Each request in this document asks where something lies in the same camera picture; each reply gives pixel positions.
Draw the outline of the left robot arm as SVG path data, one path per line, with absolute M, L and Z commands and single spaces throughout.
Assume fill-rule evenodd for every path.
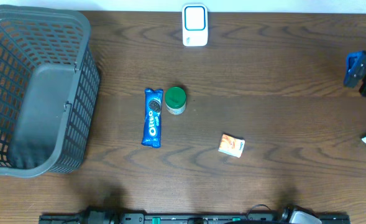
M 80 224 L 119 224 L 119 214 L 112 210 L 88 207 L 80 213 Z

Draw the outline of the green lid white jar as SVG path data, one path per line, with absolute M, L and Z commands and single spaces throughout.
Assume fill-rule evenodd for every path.
M 184 89 L 178 86 L 169 88 L 165 94 L 165 104 L 171 114 L 182 114 L 186 109 L 186 93 Z

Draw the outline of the blue Oreo cookie pack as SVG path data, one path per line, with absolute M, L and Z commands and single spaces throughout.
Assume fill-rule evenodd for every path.
M 161 147 L 163 90 L 145 90 L 145 123 L 142 145 Z

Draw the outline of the orange white snack packet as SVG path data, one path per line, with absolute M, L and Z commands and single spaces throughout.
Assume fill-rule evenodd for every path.
M 227 155 L 240 158 L 245 146 L 243 139 L 238 139 L 227 134 L 223 134 L 218 151 Z

